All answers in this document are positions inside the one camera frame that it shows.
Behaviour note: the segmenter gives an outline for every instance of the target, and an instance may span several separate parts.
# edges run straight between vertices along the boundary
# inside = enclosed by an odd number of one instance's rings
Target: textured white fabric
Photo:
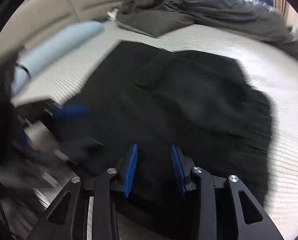
[[[207,26],[193,25],[158,39],[105,23],[105,32],[53,63],[14,98],[15,103],[74,96],[119,40],[151,46],[200,50],[237,59],[247,82],[271,102],[273,136],[269,149],[269,191],[265,209],[285,240],[298,234],[298,62],[262,42]]]

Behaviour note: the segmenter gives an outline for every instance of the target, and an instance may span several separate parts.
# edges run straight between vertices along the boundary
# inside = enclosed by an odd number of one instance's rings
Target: curtain
[[[287,15],[289,11],[289,3],[287,0],[272,0],[273,6],[277,8],[279,11],[281,11],[281,15],[284,17],[285,20],[287,20]]]

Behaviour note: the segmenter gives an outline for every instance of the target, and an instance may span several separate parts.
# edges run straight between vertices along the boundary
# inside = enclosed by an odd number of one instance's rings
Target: light blue rolled mat
[[[35,77],[45,67],[48,67],[92,36],[100,33],[103,29],[103,25],[97,21],[69,25],[33,48],[21,57],[17,63],[25,66],[31,76]],[[28,74],[22,68],[16,67],[12,84],[13,95],[17,94],[29,80]]]

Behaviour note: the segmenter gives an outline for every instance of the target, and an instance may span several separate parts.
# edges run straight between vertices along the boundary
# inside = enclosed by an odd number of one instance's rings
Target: padded headboard
[[[0,53],[24,46],[28,51],[62,28],[106,15],[122,0],[26,0],[0,33]]]

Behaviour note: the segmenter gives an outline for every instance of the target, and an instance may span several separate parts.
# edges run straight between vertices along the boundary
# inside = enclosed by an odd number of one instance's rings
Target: silver bolt
[[[107,173],[109,173],[109,174],[115,174],[116,172],[117,172],[117,170],[115,168],[109,168],[107,170]]]
[[[71,182],[72,183],[78,183],[80,181],[80,177],[78,177],[78,176],[74,176],[74,177],[72,177],[72,179],[71,179]]]
[[[232,182],[237,182],[239,180],[238,176],[235,176],[235,175],[230,175],[229,179]]]
[[[200,167],[194,167],[192,170],[193,170],[194,173],[201,173],[202,172],[202,169]]]

